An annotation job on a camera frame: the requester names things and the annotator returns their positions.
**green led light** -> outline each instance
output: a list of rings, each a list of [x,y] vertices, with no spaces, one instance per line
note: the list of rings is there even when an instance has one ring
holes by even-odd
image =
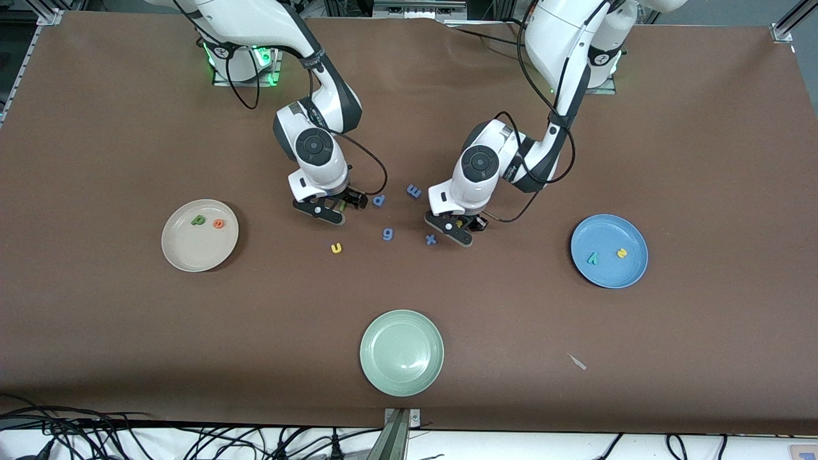
[[[258,61],[260,66],[267,67],[270,65],[272,59],[270,58],[270,51],[268,49],[253,47],[253,54],[255,54],[256,61]]]
[[[213,57],[210,56],[210,50],[207,49],[207,47],[204,47],[204,52],[207,53],[207,62],[209,62],[212,67],[215,67],[216,65],[213,63]]]

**black cable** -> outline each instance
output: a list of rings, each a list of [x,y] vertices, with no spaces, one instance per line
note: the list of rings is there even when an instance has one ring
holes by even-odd
[[[229,448],[236,447],[236,444],[238,444],[239,441],[241,441],[243,438],[252,435],[255,432],[260,432],[261,429],[262,429],[261,426],[256,426],[255,428],[247,430],[244,434],[237,436],[234,440],[230,441],[229,443],[219,447],[216,450],[216,454],[213,456],[211,460],[218,460],[218,458],[221,457]],[[253,460],[258,460],[258,457],[256,456],[256,449],[253,449]]]
[[[309,74],[309,96],[310,96],[310,98],[312,98],[312,85],[313,85],[313,83],[312,83],[312,71],[307,69],[307,73]],[[330,129],[329,127],[327,127],[326,130],[329,131],[330,133],[335,134],[336,136],[341,136],[342,138],[346,139],[347,141],[350,141],[352,144],[355,145],[355,147],[358,147],[359,149],[361,149],[361,151],[363,151],[369,157],[371,157],[373,160],[375,160],[375,163],[377,163],[378,166],[380,166],[381,170],[384,171],[384,182],[382,184],[380,184],[380,188],[377,191],[375,191],[375,192],[364,192],[364,195],[373,196],[373,195],[377,195],[377,194],[381,193],[386,188],[386,184],[389,182],[389,172],[386,170],[386,166],[384,165],[384,162],[381,161],[380,158],[378,158],[369,149],[364,147],[360,142],[356,141],[355,139],[351,138],[350,136],[347,136],[344,133],[339,133],[338,131],[335,131],[334,129]]]
[[[235,94],[236,97],[239,98],[239,101],[241,101],[241,105],[247,107],[250,110],[255,110],[256,107],[258,107],[258,100],[261,97],[261,82],[258,80],[258,66],[256,65],[255,56],[253,56],[252,49],[249,50],[248,53],[250,54],[250,60],[253,62],[253,74],[255,75],[256,80],[256,101],[252,106],[245,102],[245,99],[239,94],[238,90],[236,89],[236,85],[233,84],[233,80],[230,78],[230,60],[236,54],[235,49],[230,50],[229,54],[227,54],[227,59],[224,62],[224,69],[227,73],[227,82],[230,84],[230,89],[232,89],[233,94]]]
[[[80,437],[83,438],[83,440],[86,443],[88,443],[88,447],[91,449],[92,453],[95,453],[100,458],[108,458],[109,457],[109,455],[107,453],[105,453],[100,446],[96,445],[93,442],[91,437],[89,437],[88,434],[85,433],[85,431],[77,429],[77,427],[73,426],[71,424],[71,422],[68,422],[68,421],[66,421],[64,419],[54,418],[54,417],[51,417],[51,416],[44,417],[44,416],[33,415],[33,414],[19,414],[19,415],[14,415],[14,416],[10,416],[10,417],[6,417],[5,415],[0,416],[0,420],[17,420],[17,419],[20,419],[20,420],[39,420],[39,421],[43,421],[43,422],[48,422],[50,424],[50,428],[52,429],[52,431],[50,433],[44,432],[43,434],[51,435],[57,442],[64,445],[73,455],[76,455],[76,456],[78,456],[80,458],[82,458],[82,456],[79,455],[79,453],[76,451],[76,449],[74,449],[74,447],[70,444],[70,442],[60,438],[60,435],[65,435],[66,439],[67,439],[67,434],[66,433],[70,433],[72,435],[80,436]],[[60,431],[54,431],[53,427],[55,425],[57,425],[62,430],[65,430],[65,433],[60,432]]]
[[[298,449],[298,450],[296,450],[294,452],[290,452],[290,457],[293,457],[294,455],[298,455],[299,453],[302,453],[303,451],[311,448],[313,445],[315,445],[320,440],[332,440],[332,438],[330,438],[329,436],[322,436],[320,438],[316,438],[313,442],[303,446],[302,448],[300,448],[300,449]]]
[[[212,431],[211,431],[210,433],[208,433],[208,434],[205,434],[205,433],[204,433],[204,429],[201,429],[201,430],[194,430],[194,429],[190,429],[190,428],[185,428],[185,427],[180,427],[180,426],[172,426],[172,425],[168,425],[168,427],[173,428],[173,429],[175,429],[175,430],[179,430],[179,431],[185,431],[185,432],[187,432],[187,433],[195,433],[195,434],[197,434],[197,435],[199,435],[199,436],[200,436],[200,439],[201,439],[203,436],[211,436],[211,437],[213,437],[213,438],[215,438],[215,439],[220,439],[220,440],[227,440],[227,441],[231,441],[231,442],[237,441],[237,439],[236,439],[236,438],[233,438],[233,437],[230,437],[230,436],[221,435],[221,434],[218,434],[218,435],[217,435],[217,434],[213,434],[213,432],[212,432]],[[252,449],[255,449],[256,451],[260,451],[261,453],[263,453],[263,454],[264,454],[264,457],[263,457],[263,458],[270,458],[272,455],[271,455],[270,453],[268,453],[268,452],[267,452],[267,441],[264,439],[264,436],[263,436],[263,435],[262,435],[262,442],[264,443],[264,447],[263,447],[262,449],[259,449],[259,448],[258,448],[258,446],[256,446],[255,444],[253,444],[253,443],[251,443],[251,442],[249,442],[249,441],[245,441],[245,440],[240,440],[240,442],[237,442],[237,444],[242,444],[242,445],[243,445],[243,446],[245,446],[245,447],[250,447],[250,448],[252,448]]]
[[[717,460],[721,460],[721,457],[724,456],[724,449],[727,448],[727,435],[721,435],[721,447],[718,449],[718,456],[716,456]]]
[[[264,437],[264,430],[258,430],[258,437],[261,438],[261,451],[264,452],[264,457],[261,457],[261,460],[264,460],[267,456],[267,439]]]
[[[554,106],[560,102],[560,94],[562,93],[562,83],[565,80],[565,71],[568,69],[568,62],[570,57],[565,57],[565,62],[563,62],[563,69],[560,71],[560,81],[557,83],[557,92],[554,95]]]
[[[151,457],[151,455],[150,455],[150,454],[148,453],[148,451],[145,449],[145,446],[143,446],[143,445],[142,445],[142,442],[139,440],[139,438],[137,438],[136,433],[134,433],[134,432],[133,432],[133,428],[131,428],[130,421],[128,420],[128,417],[127,417],[127,416],[125,416],[125,415],[122,415],[122,418],[123,418],[124,423],[125,423],[125,429],[126,429],[126,430],[128,430],[128,433],[129,433],[129,434],[131,435],[131,437],[133,438],[133,441],[134,441],[135,443],[137,443],[137,446],[139,446],[139,450],[141,450],[141,451],[142,451],[142,453],[144,453],[144,454],[145,454],[145,457],[147,457],[147,458],[148,458],[148,460],[154,460],[154,459],[153,459],[153,457]]]
[[[348,440],[349,438],[352,438],[354,436],[365,435],[367,433],[375,433],[376,431],[381,431],[381,430],[382,430],[382,428],[372,428],[371,430],[358,431],[357,433],[352,433],[352,434],[349,434],[349,435],[340,436],[338,438],[338,441],[340,442],[340,441],[343,441],[343,440]],[[329,444],[324,444],[321,447],[319,447],[318,449],[315,449],[312,452],[310,452],[310,453],[304,455],[303,457],[301,457],[301,460],[307,460],[307,458],[310,458],[313,455],[315,455],[316,453],[319,453],[323,449],[326,449],[326,448],[331,447],[331,446],[332,446],[331,442]]]
[[[616,435],[616,437],[613,438],[613,441],[611,441],[611,444],[609,444],[608,448],[605,450],[605,453],[602,454],[602,457],[597,457],[596,460],[608,460],[608,457],[610,457],[611,452],[614,451],[614,447],[616,447],[616,444],[624,435],[625,433],[619,433],[618,435]]]
[[[480,32],[472,32],[471,30],[464,30],[464,29],[458,29],[458,28],[455,28],[455,30],[457,30],[458,32],[462,32],[464,34],[469,34],[469,35],[474,35],[474,36],[477,36],[477,37],[488,38],[489,40],[495,40],[495,41],[498,41],[498,42],[508,43],[510,45],[516,45],[517,44],[517,42],[511,41],[511,40],[506,40],[505,38],[493,37],[491,35],[481,34]]]
[[[106,434],[108,435],[108,440],[110,440],[110,442],[112,442],[114,444],[114,446],[124,455],[124,449],[122,447],[122,443],[119,440],[119,437],[115,434],[116,428],[111,423],[111,420],[113,420],[113,419],[111,419],[110,415],[117,415],[117,416],[123,417],[123,419],[125,419],[125,421],[126,421],[126,427],[128,427],[128,425],[127,425],[127,416],[125,415],[125,413],[111,413],[111,414],[108,414],[108,413],[99,413],[97,411],[92,411],[92,410],[87,410],[87,409],[70,408],[70,407],[66,407],[66,406],[53,406],[53,405],[42,406],[42,405],[34,404],[31,401],[28,401],[25,398],[20,398],[18,396],[14,396],[14,395],[5,395],[5,396],[9,397],[9,398],[12,398],[12,399],[17,399],[17,400],[22,401],[22,402],[24,402],[24,403],[26,403],[26,404],[28,404],[30,406],[29,408],[15,409],[15,410],[11,410],[11,411],[3,414],[3,415],[7,415],[7,416],[21,414],[21,413],[27,413],[27,412],[30,412],[31,410],[37,410],[40,413],[42,413],[43,415],[47,415],[48,412],[51,412],[51,413],[68,412],[68,413],[81,413],[83,415],[90,415],[90,416],[98,417],[101,421],[104,421],[105,424],[110,429],[110,432],[106,431]],[[146,454],[146,456],[149,458],[149,460],[153,460],[153,458],[145,451],[145,449],[142,446],[142,443],[139,441],[139,439],[137,439],[136,436],[133,434],[133,431],[131,431],[129,428],[128,428],[128,430],[131,432],[131,436],[134,437],[134,440],[136,440],[137,445],[139,445],[140,449],[142,449],[142,452]],[[97,435],[97,440],[101,441],[101,437],[99,436],[98,432],[95,431],[94,433]],[[123,460],[128,460],[127,455],[124,455]]]
[[[496,220],[497,222],[502,222],[502,223],[512,223],[512,222],[514,222],[515,220],[517,220],[517,219],[519,219],[519,218],[523,217],[523,214],[525,214],[525,211],[527,211],[527,210],[528,210],[528,207],[529,207],[529,206],[530,206],[530,205],[531,205],[531,204],[534,202],[534,199],[535,199],[535,198],[537,198],[537,195],[539,195],[539,194],[540,194],[540,192],[542,192],[542,190],[538,190],[538,191],[534,192],[534,194],[533,194],[533,195],[531,195],[531,199],[530,199],[530,200],[528,200],[528,203],[526,203],[526,204],[525,204],[525,206],[523,207],[523,209],[522,209],[522,210],[521,210],[521,211],[520,211],[520,212],[519,212],[519,213],[518,213],[516,216],[514,216],[514,217],[513,217],[513,218],[511,218],[511,219],[503,219],[503,218],[497,217],[496,215],[494,215],[494,214],[492,214],[492,213],[490,213],[490,212],[488,212],[488,211],[484,211],[484,212],[483,212],[483,214],[485,214],[485,215],[487,215],[488,217],[490,217],[490,218],[492,218],[492,219]]]
[[[270,458],[272,460],[275,460],[277,458],[287,458],[286,455],[287,447],[295,440],[295,438],[297,438],[301,433],[304,433],[306,430],[309,430],[309,428],[303,426],[300,427],[292,435],[290,435],[283,443],[280,442],[276,447],[276,450],[273,450],[272,453],[270,453],[269,456],[265,458]],[[279,439],[283,439],[281,433],[279,434]]]
[[[523,26],[523,21],[521,21],[519,19],[515,19],[513,17],[506,18],[506,19],[501,19],[500,22],[513,22],[513,23],[517,24],[520,27],[524,27]]]
[[[670,439],[676,438],[679,441],[679,445],[681,446],[681,457],[676,454],[676,451],[673,450],[673,447],[670,445]],[[667,434],[665,435],[665,445],[667,446],[667,451],[675,458],[676,460],[687,460],[687,449],[685,449],[685,443],[681,440],[679,435],[675,434]]]
[[[215,433],[216,433],[216,431],[221,430],[221,429],[222,429],[222,427],[216,427],[216,428],[213,428],[213,429],[210,431],[210,433],[208,433],[208,435],[213,435],[213,434],[215,434]],[[230,430],[231,430],[231,428],[230,428],[230,427],[228,427],[228,428],[224,428],[224,431],[222,431],[221,433],[219,433],[219,435],[225,435],[225,434],[226,434],[228,431],[230,431]],[[212,442],[214,442],[216,439],[218,439],[216,436],[213,436],[213,437],[211,437],[211,439],[210,439],[210,440],[208,440],[206,443],[204,443],[203,445],[200,445],[200,444],[201,444],[201,442],[204,440],[204,438],[205,438],[205,429],[204,429],[204,428],[202,428],[202,430],[199,432],[199,439],[198,439],[198,440],[197,440],[195,443],[193,443],[193,445],[192,445],[192,446],[191,446],[191,447],[190,447],[190,448],[187,450],[187,452],[185,453],[185,455],[182,457],[182,460],[196,460],[196,455],[198,455],[199,453],[201,453],[201,451],[202,451],[202,450],[204,450],[204,449],[205,449],[205,447],[207,447],[208,445],[210,445],[210,443],[212,443]]]

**metal frame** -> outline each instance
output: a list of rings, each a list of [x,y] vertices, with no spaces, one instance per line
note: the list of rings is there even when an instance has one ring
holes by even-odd
[[[413,19],[425,17],[437,22],[468,20],[465,0],[375,0],[373,18]]]
[[[812,12],[818,8],[818,0],[799,0],[798,3],[787,14],[770,26],[770,34],[776,43],[789,43],[793,41],[791,32]]]
[[[11,102],[14,100],[14,96],[17,93],[17,88],[20,86],[20,81],[23,79],[23,73],[25,72],[25,68],[29,66],[29,59],[31,58],[31,53],[34,52],[34,45],[37,44],[37,40],[40,38],[40,33],[43,31],[43,26],[38,25],[37,29],[34,31],[34,36],[31,38],[31,44],[29,45],[29,49],[25,52],[25,57],[23,58],[23,64],[20,66],[20,71],[17,72],[17,77],[14,79],[14,86],[11,87],[11,91],[8,93],[8,101],[6,101],[6,105],[3,106],[2,112],[0,112],[0,128],[2,128],[3,122],[6,121],[6,114],[8,110],[11,108]]]
[[[37,25],[60,24],[65,10],[84,10],[88,0],[25,0],[32,11],[37,13]]]
[[[494,0],[492,2],[491,8],[494,10],[494,15],[492,17],[493,20],[497,18],[508,18],[514,15],[514,9],[517,5],[517,0]]]
[[[387,412],[386,426],[380,432],[366,460],[403,460],[406,457],[409,428],[413,422],[420,423],[420,410],[407,408],[391,410],[391,413]],[[413,420],[414,417],[411,415],[413,410],[418,411],[417,420]]]

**table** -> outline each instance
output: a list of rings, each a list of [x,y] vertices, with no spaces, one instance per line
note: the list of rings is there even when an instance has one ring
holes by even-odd
[[[448,178],[499,110],[542,135],[517,63],[431,20],[309,24],[362,100],[352,135],[389,168],[383,208],[342,228],[290,205],[272,119],[307,92],[294,60],[247,111],[209,85],[180,16],[66,12],[44,30],[0,130],[2,390],[177,420],[376,426],[402,406],[439,428],[815,432],[818,123],[788,46],[635,28],[618,94],[580,110],[574,171],[463,249],[425,244],[428,204],[405,190]],[[353,184],[377,188],[342,148]],[[497,214],[527,200],[498,189]],[[199,198],[237,212],[240,242],[183,273],[160,233]],[[576,272],[571,231],[597,213],[645,235],[635,286]],[[408,399],[358,365],[391,309],[426,314],[446,346]]]

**wire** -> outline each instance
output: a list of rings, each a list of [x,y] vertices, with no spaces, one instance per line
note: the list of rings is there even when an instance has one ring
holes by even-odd
[[[613,438],[613,441],[611,441],[611,444],[608,446],[608,449],[605,450],[605,453],[602,454],[602,457],[597,457],[596,460],[608,460],[608,457],[610,456],[611,452],[614,451],[614,447],[616,447],[616,444],[624,435],[625,433],[619,433],[618,435],[616,435],[616,437]]]
[[[333,129],[327,129],[327,131],[329,131],[330,133],[333,133],[333,134],[335,134],[337,136],[341,136],[342,138],[344,138],[344,139],[350,141],[351,143],[355,144],[355,147],[358,147],[364,153],[366,153],[369,157],[371,157],[373,160],[375,160],[375,162],[378,164],[378,166],[380,166],[380,169],[382,171],[384,171],[384,181],[383,181],[383,183],[380,184],[380,188],[378,190],[376,190],[374,192],[364,192],[364,195],[373,196],[373,195],[377,195],[377,194],[381,193],[386,188],[386,183],[389,181],[389,172],[387,172],[386,166],[384,166],[384,162],[381,161],[380,158],[375,156],[374,153],[369,151],[369,149],[364,147],[360,142],[356,141],[355,139],[351,138],[350,136],[347,136],[346,134],[340,133],[338,131],[334,131]]]
[[[128,418],[128,415],[133,414],[148,416],[150,416],[150,414],[126,412],[99,413],[88,409],[71,408],[67,406],[40,405],[29,399],[6,393],[0,393],[0,397],[14,399],[26,406],[0,414],[0,421],[16,421],[15,425],[4,426],[0,428],[0,431],[39,428],[44,435],[51,436],[51,442],[64,446],[68,450],[71,460],[131,460],[131,457],[128,456],[119,438],[119,431],[128,431],[139,449],[145,455],[145,458],[153,460],[151,454],[133,431],[133,422],[135,421]],[[94,418],[62,418],[57,415],[58,413],[77,413]],[[261,425],[249,426],[249,430],[233,437],[227,435],[227,433],[239,428],[237,425],[220,424],[213,428],[205,427],[199,430],[190,430],[172,423],[161,423],[176,430],[188,431],[198,435],[198,440],[191,446],[184,457],[186,460],[196,460],[208,445],[217,440],[226,440],[228,443],[218,447],[215,456],[211,457],[212,460],[218,460],[228,449],[233,447],[249,447],[253,449],[254,458],[256,460],[258,460],[258,453],[262,454],[262,460],[273,458],[276,454],[276,451],[273,453],[267,452],[267,441],[264,439],[263,432],[261,431],[263,426]],[[296,436],[305,430],[307,430],[307,428],[300,428],[291,435],[283,445],[286,447]],[[263,447],[261,449],[256,444],[244,439],[256,432],[258,432],[262,438]],[[79,437],[88,444],[88,449],[91,452],[90,458],[85,458],[80,453],[78,446],[72,441],[73,437]]]
[[[302,453],[303,451],[311,448],[313,445],[315,445],[318,441],[321,441],[321,440],[332,440],[332,438],[330,438],[329,436],[322,436],[320,438],[317,438],[313,442],[303,446],[301,449],[298,449],[298,450],[296,450],[294,452],[290,452],[290,456],[292,457],[294,455],[298,455],[299,453]]]
[[[717,460],[721,460],[724,456],[724,449],[727,448],[727,435],[721,435],[721,447],[718,449],[718,455],[716,456]]]
[[[679,441],[679,446],[681,447],[681,457],[676,454],[676,451],[673,450],[673,447],[670,445],[670,439],[676,438]],[[676,460],[687,460],[687,449],[685,449],[685,443],[681,440],[679,435],[674,434],[667,434],[665,435],[665,445],[667,446],[667,451],[675,458]]]
[[[513,22],[513,23],[517,24],[520,27],[524,27],[523,21],[521,21],[519,19],[515,19],[513,17],[501,19],[500,22]]]
[[[233,84],[233,80],[230,78],[230,60],[236,54],[235,49],[231,50],[230,53],[227,55],[227,59],[224,62],[224,69],[225,72],[227,73],[227,82],[230,84],[230,89],[233,90],[233,94],[235,94],[236,97],[239,98],[239,101],[241,101],[241,104],[243,106],[247,107],[250,110],[255,110],[256,107],[258,107],[258,100],[261,97],[261,82],[258,80],[258,66],[256,65],[255,56],[253,56],[253,52],[251,50],[248,51],[248,53],[250,54],[250,60],[253,62],[253,74],[255,75],[256,80],[256,101],[252,106],[245,102],[245,99],[239,94],[238,90],[236,89],[236,85]]]
[[[340,442],[340,441],[343,441],[343,440],[348,440],[349,438],[352,438],[354,436],[365,435],[367,433],[375,433],[376,431],[381,431],[381,428],[373,428],[371,430],[358,431],[357,433],[352,433],[352,434],[349,434],[349,435],[343,435],[343,436],[340,436],[338,438],[338,441]],[[319,452],[321,452],[322,450],[324,450],[324,449],[326,449],[328,447],[332,447],[331,442],[329,444],[324,444],[321,447],[319,447],[318,449],[315,449],[312,452],[304,455],[303,457],[301,457],[301,460],[307,460],[307,458],[312,457],[316,453],[319,453]]]
[[[455,28],[455,30],[458,31],[458,32],[462,32],[464,34],[474,35],[476,37],[488,38],[489,40],[496,40],[498,42],[508,43],[508,44],[511,44],[511,45],[516,45],[517,44],[517,42],[513,42],[511,40],[506,40],[505,38],[493,37],[491,35],[481,34],[480,32],[472,32],[471,30],[464,30],[464,29],[457,29],[457,28]]]
[[[310,97],[310,99],[312,99],[312,88],[313,88],[312,71],[310,69],[307,69],[307,73],[309,74],[309,97]],[[361,151],[366,153],[370,158],[375,160],[375,163],[377,163],[378,166],[380,166],[380,169],[382,171],[384,171],[384,182],[382,184],[380,184],[380,188],[378,190],[376,190],[375,192],[364,192],[364,195],[373,196],[373,195],[377,195],[377,194],[381,193],[386,188],[386,184],[389,182],[389,172],[386,170],[386,166],[384,165],[384,162],[381,161],[380,158],[378,158],[368,148],[364,147],[360,142],[356,141],[355,139],[351,138],[350,136],[348,136],[348,135],[346,135],[344,133],[340,133],[338,131],[335,131],[334,129],[330,129],[329,127],[327,127],[326,130],[329,131],[330,133],[333,133],[336,136],[341,136],[342,138],[344,138],[347,141],[351,142],[352,144],[355,145],[355,147],[358,147],[359,149],[361,149]]]
[[[513,218],[511,218],[511,219],[503,219],[503,218],[497,217],[496,215],[494,215],[494,214],[490,213],[489,211],[484,211],[484,212],[483,212],[483,214],[485,214],[485,215],[487,215],[488,217],[490,217],[490,218],[492,218],[492,219],[496,220],[497,222],[502,222],[502,223],[512,223],[512,222],[514,222],[515,220],[517,220],[517,219],[519,219],[519,218],[523,217],[523,214],[525,214],[525,211],[527,211],[527,210],[528,210],[528,207],[529,207],[529,206],[530,206],[530,205],[531,205],[531,204],[534,202],[534,199],[535,199],[535,198],[537,198],[537,195],[539,195],[539,194],[540,194],[540,192],[542,192],[542,190],[538,190],[538,191],[534,192],[534,194],[533,194],[533,195],[531,195],[531,199],[530,199],[530,200],[528,200],[528,203],[526,203],[526,204],[525,204],[525,206],[523,207],[523,210],[521,210],[521,211],[520,211],[520,212],[519,212],[519,213],[518,213],[516,216],[514,216],[514,217],[513,217]]]

